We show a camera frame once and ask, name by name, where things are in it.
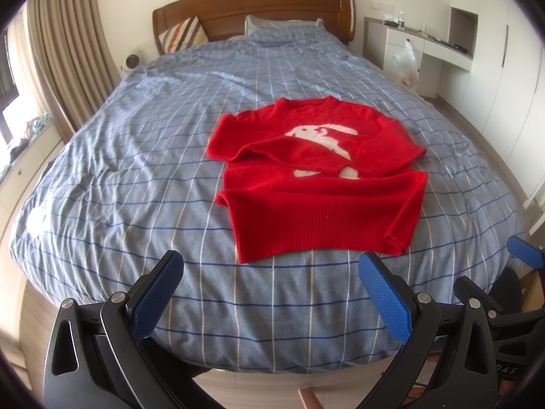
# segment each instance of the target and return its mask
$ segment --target wooden floor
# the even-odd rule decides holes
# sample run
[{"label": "wooden floor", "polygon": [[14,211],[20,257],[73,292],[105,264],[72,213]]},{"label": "wooden floor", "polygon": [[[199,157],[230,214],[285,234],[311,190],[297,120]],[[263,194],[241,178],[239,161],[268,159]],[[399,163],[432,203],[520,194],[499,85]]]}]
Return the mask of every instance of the wooden floor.
[{"label": "wooden floor", "polygon": [[[460,130],[460,132],[470,138],[478,150],[488,160],[492,168],[497,174],[503,178],[507,186],[515,194],[519,202],[522,202],[523,193],[514,177],[511,175],[505,164],[498,161],[498,157],[493,155],[493,150],[483,143],[481,136],[475,135],[475,130],[464,122],[463,117],[456,111],[452,111],[452,107],[446,104],[441,99],[428,99],[440,113]],[[57,308],[49,303],[32,285],[27,282],[25,294],[21,310],[21,329],[20,329],[20,348],[25,355],[25,361],[28,369],[28,378],[33,388],[33,391],[40,401],[43,398],[44,387],[44,365],[47,346],[51,330],[55,323]],[[356,368],[351,370],[341,371],[337,379],[344,380],[344,384],[340,382],[337,386],[324,387],[317,395],[322,404],[329,409],[330,407],[337,409],[341,407],[355,407],[357,402],[361,401],[375,381],[380,378],[381,370],[375,372],[375,375],[358,377],[359,384],[354,387],[354,378],[348,375],[357,375]],[[304,380],[301,381],[297,377],[295,380],[293,375],[275,376],[268,379],[266,385],[263,385],[263,380],[257,380],[260,374],[235,374],[229,372],[221,372],[212,370],[209,373],[203,374],[198,378],[198,382],[211,394],[223,403],[226,407],[232,409],[243,408],[299,408],[298,399],[296,397],[296,387],[305,385]]]}]

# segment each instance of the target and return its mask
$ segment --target wooden headboard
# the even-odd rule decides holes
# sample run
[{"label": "wooden headboard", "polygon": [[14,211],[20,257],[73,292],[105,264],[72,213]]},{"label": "wooden headboard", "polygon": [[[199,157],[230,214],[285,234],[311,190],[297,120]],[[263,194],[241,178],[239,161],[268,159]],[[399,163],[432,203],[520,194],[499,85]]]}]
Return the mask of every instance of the wooden headboard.
[{"label": "wooden headboard", "polygon": [[159,35],[197,16],[209,41],[244,34],[248,14],[271,20],[316,20],[343,43],[354,39],[354,0],[179,0],[153,11],[153,33],[162,54]]}]

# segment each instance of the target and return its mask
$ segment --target sweater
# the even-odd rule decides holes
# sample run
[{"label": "sweater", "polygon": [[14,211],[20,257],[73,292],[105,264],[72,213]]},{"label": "sweater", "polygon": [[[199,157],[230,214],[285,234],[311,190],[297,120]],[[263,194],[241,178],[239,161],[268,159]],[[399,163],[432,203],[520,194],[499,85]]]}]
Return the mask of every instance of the sweater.
[{"label": "sweater", "polygon": [[220,117],[208,158],[225,161],[223,190],[239,262],[337,248],[400,255],[420,215],[426,148],[368,106],[279,99]]}]

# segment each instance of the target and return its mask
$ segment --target silver bolt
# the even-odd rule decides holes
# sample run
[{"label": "silver bolt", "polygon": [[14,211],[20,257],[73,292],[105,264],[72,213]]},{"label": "silver bolt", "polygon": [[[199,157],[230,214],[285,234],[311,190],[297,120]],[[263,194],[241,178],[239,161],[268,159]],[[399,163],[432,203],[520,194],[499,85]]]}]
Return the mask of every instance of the silver bolt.
[{"label": "silver bolt", "polygon": [[423,303],[423,304],[428,304],[432,301],[432,297],[430,297],[429,294],[427,294],[426,292],[420,292],[417,296],[416,296],[416,299]]},{"label": "silver bolt", "polygon": [[74,300],[72,300],[71,298],[67,298],[66,300],[63,300],[63,302],[61,303],[61,307],[63,309],[69,309],[72,307],[73,304],[74,304]]},{"label": "silver bolt", "polygon": [[112,295],[112,301],[114,303],[121,303],[125,299],[125,292],[116,292]]},{"label": "silver bolt", "polygon": [[469,299],[469,305],[473,309],[478,309],[479,307],[481,307],[481,302],[479,300],[477,300],[476,298],[470,298]]}]

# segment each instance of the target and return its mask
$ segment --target wooden chair leg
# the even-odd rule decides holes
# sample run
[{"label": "wooden chair leg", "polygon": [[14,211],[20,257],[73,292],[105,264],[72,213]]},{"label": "wooden chair leg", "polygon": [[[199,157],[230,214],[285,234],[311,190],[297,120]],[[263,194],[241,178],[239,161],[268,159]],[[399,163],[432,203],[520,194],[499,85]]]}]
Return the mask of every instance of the wooden chair leg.
[{"label": "wooden chair leg", "polygon": [[316,394],[314,394],[313,388],[300,388],[299,398],[303,405],[303,409],[324,409]]}]

